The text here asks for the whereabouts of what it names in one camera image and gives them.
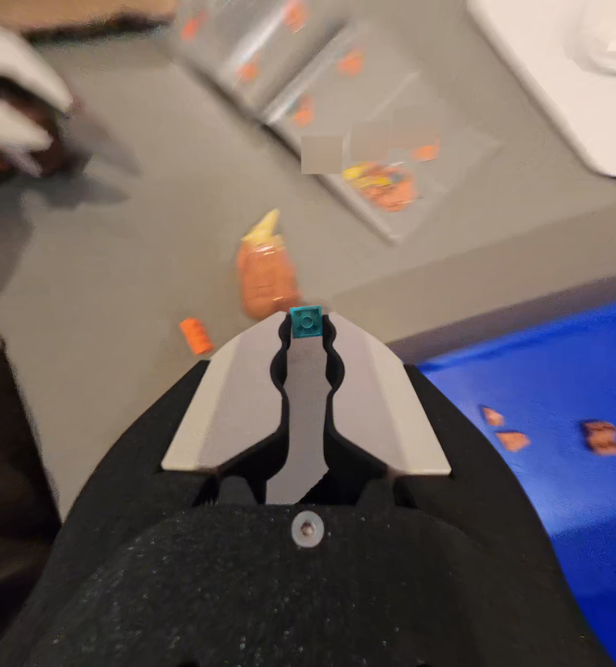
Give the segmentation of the blue plastic bin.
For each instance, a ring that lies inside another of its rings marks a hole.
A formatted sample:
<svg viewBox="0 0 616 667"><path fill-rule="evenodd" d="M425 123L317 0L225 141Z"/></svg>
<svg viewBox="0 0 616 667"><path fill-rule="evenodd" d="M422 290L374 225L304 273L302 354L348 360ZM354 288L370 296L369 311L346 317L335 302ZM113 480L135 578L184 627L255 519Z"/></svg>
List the blue plastic bin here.
<svg viewBox="0 0 616 667"><path fill-rule="evenodd" d="M443 354L419 371L486 436L533 503L573 596L616 663L616 455L581 423L616 426L616 302ZM504 450L480 413L531 441Z"/></svg>

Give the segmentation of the teal square toy brick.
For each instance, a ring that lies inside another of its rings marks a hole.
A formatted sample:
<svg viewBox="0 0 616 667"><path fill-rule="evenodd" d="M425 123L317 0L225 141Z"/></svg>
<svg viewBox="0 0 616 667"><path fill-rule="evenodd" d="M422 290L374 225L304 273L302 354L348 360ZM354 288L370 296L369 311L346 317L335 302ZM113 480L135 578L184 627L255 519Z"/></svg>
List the teal square toy brick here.
<svg viewBox="0 0 616 667"><path fill-rule="evenodd" d="M292 338L317 338L323 335L323 314L320 305L292 307L289 315Z"/></svg>

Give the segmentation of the brown bricks heap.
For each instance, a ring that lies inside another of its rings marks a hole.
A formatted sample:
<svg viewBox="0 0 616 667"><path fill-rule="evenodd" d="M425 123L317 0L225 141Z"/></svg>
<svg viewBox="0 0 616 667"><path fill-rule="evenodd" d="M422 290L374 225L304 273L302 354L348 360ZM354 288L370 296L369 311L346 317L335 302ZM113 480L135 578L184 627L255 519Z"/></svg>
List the brown bricks heap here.
<svg viewBox="0 0 616 667"><path fill-rule="evenodd" d="M527 435L520 431L505 429L505 417L491 407L480 405L479 410L486 424L491 427L500 444L510 453L517 453L530 446ZM585 445L598 456L616 455L616 426L603 420L586 420L581 423Z"/></svg>

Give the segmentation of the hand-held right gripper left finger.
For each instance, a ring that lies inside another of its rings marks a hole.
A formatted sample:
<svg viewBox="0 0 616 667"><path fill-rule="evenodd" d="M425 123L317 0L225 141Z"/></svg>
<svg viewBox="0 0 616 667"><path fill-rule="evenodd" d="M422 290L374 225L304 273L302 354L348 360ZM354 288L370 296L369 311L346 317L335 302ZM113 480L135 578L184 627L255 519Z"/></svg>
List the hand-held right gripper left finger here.
<svg viewBox="0 0 616 667"><path fill-rule="evenodd" d="M286 313L275 313L212 356L161 461L164 471L215 473L276 432L281 391L271 363Z"/></svg>

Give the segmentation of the white metal stand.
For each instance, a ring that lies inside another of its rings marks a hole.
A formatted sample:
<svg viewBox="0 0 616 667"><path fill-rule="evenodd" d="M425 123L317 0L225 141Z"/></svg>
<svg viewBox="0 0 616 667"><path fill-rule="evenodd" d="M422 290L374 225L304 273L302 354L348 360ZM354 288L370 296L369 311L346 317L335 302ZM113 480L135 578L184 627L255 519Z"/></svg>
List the white metal stand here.
<svg viewBox="0 0 616 667"><path fill-rule="evenodd" d="M587 31L607 1L468 1L468 11L568 144L616 178L616 70L594 61Z"/></svg>

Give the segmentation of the orange curved toy brick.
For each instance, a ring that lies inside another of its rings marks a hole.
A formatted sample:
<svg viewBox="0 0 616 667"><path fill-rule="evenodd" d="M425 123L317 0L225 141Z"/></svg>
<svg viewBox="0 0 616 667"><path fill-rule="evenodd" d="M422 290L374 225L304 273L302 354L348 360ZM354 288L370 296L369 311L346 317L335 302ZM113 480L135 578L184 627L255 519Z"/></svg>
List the orange curved toy brick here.
<svg viewBox="0 0 616 667"><path fill-rule="evenodd" d="M203 321L196 318L186 318L180 322L179 329L193 355L211 354L215 349Z"/></svg>

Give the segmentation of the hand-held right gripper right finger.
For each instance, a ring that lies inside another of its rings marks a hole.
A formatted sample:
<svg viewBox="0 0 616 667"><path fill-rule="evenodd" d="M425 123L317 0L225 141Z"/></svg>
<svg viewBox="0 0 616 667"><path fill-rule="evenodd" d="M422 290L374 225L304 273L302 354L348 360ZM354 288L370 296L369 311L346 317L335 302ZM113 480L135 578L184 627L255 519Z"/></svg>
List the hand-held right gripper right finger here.
<svg viewBox="0 0 616 667"><path fill-rule="evenodd" d="M451 466L401 359L338 313L333 349L344 377L332 399L335 433L400 476L448 476Z"/></svg>

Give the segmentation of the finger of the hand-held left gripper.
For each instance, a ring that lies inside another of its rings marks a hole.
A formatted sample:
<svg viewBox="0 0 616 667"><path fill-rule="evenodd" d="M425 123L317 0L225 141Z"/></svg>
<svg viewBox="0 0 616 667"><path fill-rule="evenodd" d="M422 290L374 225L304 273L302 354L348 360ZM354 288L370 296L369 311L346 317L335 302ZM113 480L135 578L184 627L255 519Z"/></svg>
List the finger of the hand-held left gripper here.
<svg viewBox="0 0 616 667"><path fill-rule="evenodd" d="M43 151L50 147L52 141L45 129L0 101L0 149Z"/></svg>
<svg viewBox="0 0 616 667"><path fill-rule="evenodd" d="M22 37L0 26L0 77L42 98L61 112L73 107L66 82Z"/></svg>

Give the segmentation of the grey instruction booklet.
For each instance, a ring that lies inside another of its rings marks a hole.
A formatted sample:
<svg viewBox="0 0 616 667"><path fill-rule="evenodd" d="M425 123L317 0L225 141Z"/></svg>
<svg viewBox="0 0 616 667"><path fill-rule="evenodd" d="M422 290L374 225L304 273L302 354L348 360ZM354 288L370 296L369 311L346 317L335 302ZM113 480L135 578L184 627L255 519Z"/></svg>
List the grey instruction booklet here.
<svg viewBox="0 0 616 667"><path fill-rule="evenodd" d="M432 91L342 1L178 1L176 48L380 237L400 244L442 187L411 156L437 139Z"/></svg>

